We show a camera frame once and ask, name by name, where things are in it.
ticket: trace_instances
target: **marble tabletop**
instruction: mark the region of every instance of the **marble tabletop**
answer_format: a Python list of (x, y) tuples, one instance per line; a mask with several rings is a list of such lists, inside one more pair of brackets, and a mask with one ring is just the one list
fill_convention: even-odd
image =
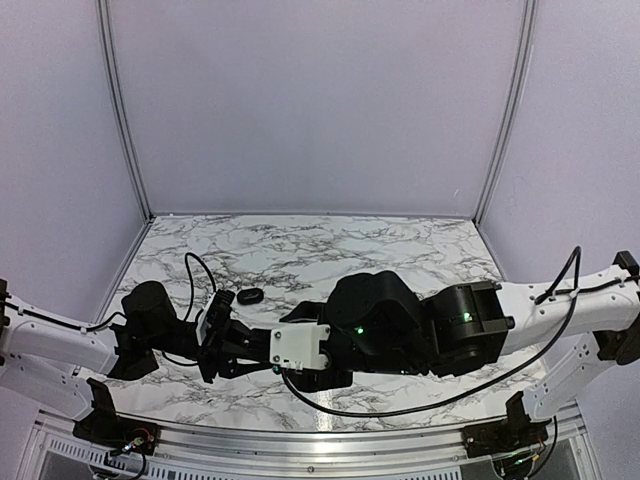
[[(272, 327), (303, 300), (325, 300), (336, 281), (356, 272), (394, 270), (420, 296), (459, 282), (498, 279), (485, 245), (470, 221), (342, 216), (188, 216), (156, 219), (110, 306), (138, 283), (162, 282), (179, 317), (186, 312), (189, 282), (183, 256), (192, 251), (209, 265), (218, 288), (260, 287), (265, 300), (234, 304), (234, 318)], [(193, 266), (196, 307), (211, 287)], [(339, 410), (386, 411), (433, 403), (516, 366), (535, 353), (518, 351), (464, 377), (355, 374), (346, 389), (311, 394)], [(534, 364), (490, 389), (454, 405), (386, 419), (351, 419), (317, 412), (295, 399), (270, 371), (233, 380), (200, 379), (197, 367), (158, 357), (160, 368), (137, 382), (106, 380), (124, 413), (186, 424), (271, 431), (354, 431), (440, 425), (504, 414), (504, 402), (544, 372)]]

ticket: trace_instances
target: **white wall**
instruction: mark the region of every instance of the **white wall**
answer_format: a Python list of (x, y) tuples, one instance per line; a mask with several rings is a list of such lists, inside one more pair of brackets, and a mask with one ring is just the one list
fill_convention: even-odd
[(152, 207), (470, 217), (522, 7), (114, 1)]
[[(109, 101), (94, 2), (0, 1), (0, 278), (90, 320), (142, 226)], [(38, 405), (0, 388), (15, 474)]]
[[(542, 2), (526, 90), (482, 226), (509, 280), (553, 278), (576, 244), (585, 273), (618, 250), (640, 259), (638, 125), (640, 3)], [(638, 478), (639, 375), (638, 365), (608, 373), (580, 398), (605, 479)]]

